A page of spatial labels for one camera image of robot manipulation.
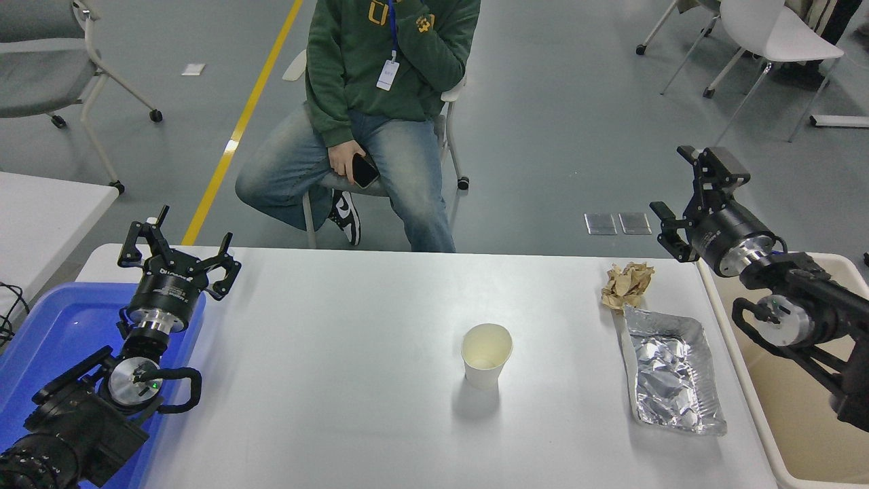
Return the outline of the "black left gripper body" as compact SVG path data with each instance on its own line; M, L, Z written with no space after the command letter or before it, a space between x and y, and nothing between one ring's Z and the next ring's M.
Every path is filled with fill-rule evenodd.
M147 312L161 310L179 321L189 321L198 298L208 287L204 274L184 275L182 270L170 270L163 259L148 259L143 264L143 277L127 306L127 316L143 321Z

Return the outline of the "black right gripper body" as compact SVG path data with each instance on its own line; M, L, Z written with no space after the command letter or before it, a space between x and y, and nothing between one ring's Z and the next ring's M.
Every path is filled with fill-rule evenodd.
M713 270L744 270L766 257L766 226L742 206L726 206L686 230L692 249Z

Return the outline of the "person's right hand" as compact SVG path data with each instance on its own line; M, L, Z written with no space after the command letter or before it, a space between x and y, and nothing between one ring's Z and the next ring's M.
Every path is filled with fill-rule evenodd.
M330 167L339 176L343 176L349 180L351 185L356 183L356 176L354 176L354 159L356 156L364 158L366 155L367 153L364 149L361 148L356 140L353 139L343 143L338 143L338 145L333 145L328 148Z

